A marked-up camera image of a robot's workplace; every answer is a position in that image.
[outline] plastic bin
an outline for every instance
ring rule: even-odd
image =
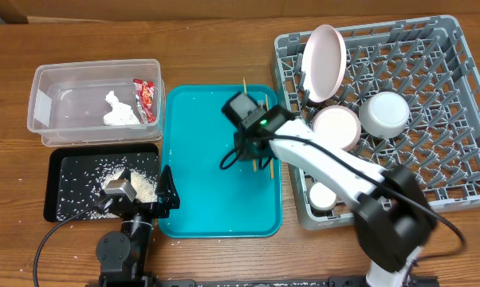
[[[133,78],[155,84],[150,124],[104,125],[112,108],[105,96],[114,91],[137,112]],[[165,90],[154,59],[90,61],[42,65],[34,74],[27,128],[48,147],[159,140],[163,134]]]
[[[458,21],[434,16],[337,29],[347,49],[344,80],[330,104],[354,112],[381,91],[397,92],[411,107],[403,133],[379,140],[363,131],[350,151],[390,168],[411,168],[437,211],[480,207],[480,76]],[[283,34],[274,42],[273,81],[279,104],[307,122],[302,52],[312,31]],[[313,179],[290,167],[299,223],[318,230],[353,223],[343,202],[325,216],[314,214],[308,189]],[[383,199],[384,207],[391,202]]]

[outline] blue tray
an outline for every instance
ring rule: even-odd
[[[186,85],[167,97],[162,166],[168,164],[181,199],[180,208],[159,227],[173,238],[267,237],[282,224],[281,162],[254,172],[252,161],[238,161],[226,171],[218,165],[233,148],[234,126],[221,108],[241,85]],[[277,103],[265,85],[248,93]]]

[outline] dish drying rack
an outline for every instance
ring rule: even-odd
[[[308,102],[302,88],[302,53],[312,31],[283,34],[274,42],[273,81],[279,104],[308,124],[320,108],[341,104],[358,115],[378,92],[400,94],[410,107],[405,130],[383,140],[362,131],[350,151],[391,168],[412,169],[431,207],[454,211],[480,206],[480,76],[458,21],[434,16],[337,29],[347,49],[343,82],[324,104]],[[308,230],[345,226],[353,214],[343,202],[326,214],[309,205],[315,181],[290,167],[299,223]],[[391,201],[381,199],[386,208]]]

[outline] red wrapper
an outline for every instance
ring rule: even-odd
[[[155,85],[151,81],[134,79],[134,86],[136,87],[137,109],[143,122],[145,124],[155,122],[156,117],[151,112]]]

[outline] clear plastic container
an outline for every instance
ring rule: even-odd
[[[138,78],[155,84],[150,124],[104,125],[112,108],[105,96],[114,91],[120,102],[137,111],[134,84]],[[162,138],[165,88],[160,64],[154,59],[114,60],[42,65],[34,74],[27,128],[41,135],[48,147],[119,142],[154,141]]]

